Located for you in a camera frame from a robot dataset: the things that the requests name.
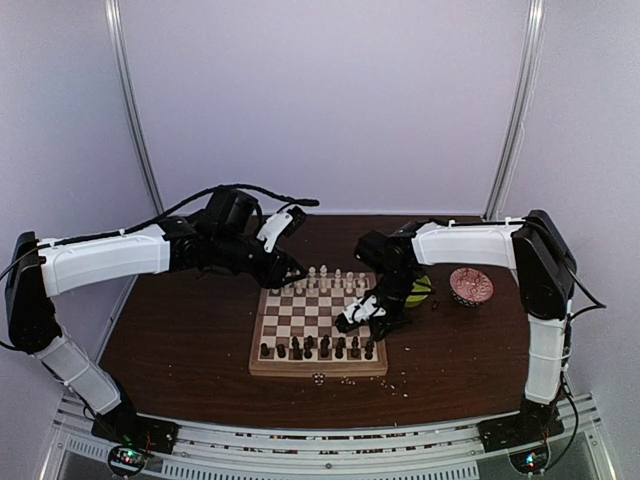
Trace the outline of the dark knight chess piece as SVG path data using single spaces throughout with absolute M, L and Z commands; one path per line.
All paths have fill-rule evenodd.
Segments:
M 361 357 L 361 345 L 360 345 L 360 339 L 358 336 L 353 336 L 351 338 L 349 356 L 351 359 L 354 359 L 354 360 L 359 359 Z

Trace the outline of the dark king chess piece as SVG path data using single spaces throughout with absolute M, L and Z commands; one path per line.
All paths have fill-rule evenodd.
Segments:
M 342 359 L 344 357 L 345 346 L 346 346 L 345 338 L 339 337 L 336 341 L 335 350 L 334 350 L 335 359 Z

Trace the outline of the dark queen chess piece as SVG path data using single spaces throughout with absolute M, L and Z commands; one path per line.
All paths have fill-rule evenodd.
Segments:
M 324 335 L 319 343 L 319 358 L 322 360 L 330 360 L 331 356 L 331 337 Z

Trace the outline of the dark rook chess piece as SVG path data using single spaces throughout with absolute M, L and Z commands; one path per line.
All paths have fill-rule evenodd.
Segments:
M 284 344 L 276 345 L 276 354 L 279 359 L 284 359 L 287 357 L 286 347 Z

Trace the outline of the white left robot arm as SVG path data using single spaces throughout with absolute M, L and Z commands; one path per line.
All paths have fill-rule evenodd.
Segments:
M 124 387 L 101 369 L 59 322 L 56 308 L 80 319 L 104 313 L 90 306 L 100 289 L 140 275 L 196 270 L 247 274 L 266 289 L 300 280 L 306 271 L 279 248 L 305 221 L 304 207 L 315 199 L 272 198 L 282 207 L 263 215 L 255 198 L 259 187 L 231 184 L 204 190 L 205 207 L 186 216 L 180 204 L 138 225 L 71 238 L 39 239 L 22 233 L 5 279 L 8 320 L 6 348 L 40 361 L 92 413 L 95 427 L 123 444 L 152 431 Z

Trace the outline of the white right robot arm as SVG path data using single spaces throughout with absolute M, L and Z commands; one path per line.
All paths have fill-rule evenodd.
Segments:
M 378 280 L 345 308 L 343 316 L 349 324 L 368 324 L 375 340 L 408 324 L 406 300 L 414 282 L 431 266 L 493 266 L 514 273 L 530 344 L 523 398 L 512 430 L 519 440 L 530 442 L 550 426 L 567 363 L 577 264 L 545 211 L 497 222 L 416 221 L 391 235 L 372 230 L 359 239 L 354 255 Z

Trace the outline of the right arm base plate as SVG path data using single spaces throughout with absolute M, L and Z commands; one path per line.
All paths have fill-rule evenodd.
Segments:
M 477 424 L 477 429 L 486 453 L 541 442 L 565 431 L 559 419 L 540 426 L 536 421 L 526 424 L 520 414 L 483 420 Z

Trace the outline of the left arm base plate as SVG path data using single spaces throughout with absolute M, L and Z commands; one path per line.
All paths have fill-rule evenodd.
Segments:
M 171 454 L 177 440 L 179 426 L 171 421 L 136 417 L 123 427 L 108 425 L 104 419 L 93 422 L 91 434 L 135 449 Z

